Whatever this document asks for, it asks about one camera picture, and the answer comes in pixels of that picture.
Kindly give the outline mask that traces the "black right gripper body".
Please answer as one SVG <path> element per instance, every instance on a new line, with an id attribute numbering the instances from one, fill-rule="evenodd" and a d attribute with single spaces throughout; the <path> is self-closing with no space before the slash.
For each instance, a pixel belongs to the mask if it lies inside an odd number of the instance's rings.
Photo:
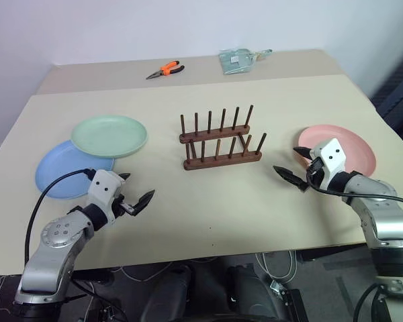
<path id="1" fill-rule="evenodd" d="M 324 162 L 321 157 L 313 159 L 306 169 L 306 181 L 313 189 L 319 189 L 324 179 Z"/>

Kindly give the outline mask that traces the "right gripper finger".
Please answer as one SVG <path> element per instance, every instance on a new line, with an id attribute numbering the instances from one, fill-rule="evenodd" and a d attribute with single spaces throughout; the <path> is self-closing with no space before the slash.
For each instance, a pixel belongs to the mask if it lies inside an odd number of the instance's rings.
<path id="1" fill-rule="evenodd" d="M 296 146 L 296 147 L 293 147 L 293 150 L 296 153 L 298 153 L 301 157 L 303 157 L 305 159 L 308 159 L 308 160 L 312 160 L 312 157 L 311 157 L 311 154 L 310 154 L 310 151 L 311 151 L 310 148 Z"/>
<path id="2" fill-rule="evenodd" d="M 291 170 L 280 166 L 273 166 L 273 169 L 282 179 L 296 186 L 303 193 L 308 189 L 308 183 L 300 177 L 294 175 Z"/>

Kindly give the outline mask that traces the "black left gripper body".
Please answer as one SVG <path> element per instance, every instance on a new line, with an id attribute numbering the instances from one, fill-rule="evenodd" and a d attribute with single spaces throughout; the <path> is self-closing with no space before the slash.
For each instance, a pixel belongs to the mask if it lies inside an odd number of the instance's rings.
<path id="1" fill-rule="evenodd" d="M 119 195 L 114 199 L 113 203 L 111 204 L 111 209 L 116 219 L 124 214 L 128 214 L 130 216 L 136 215 L 136 211 L 133 206 L 124 201 L 124 195 Z"/>

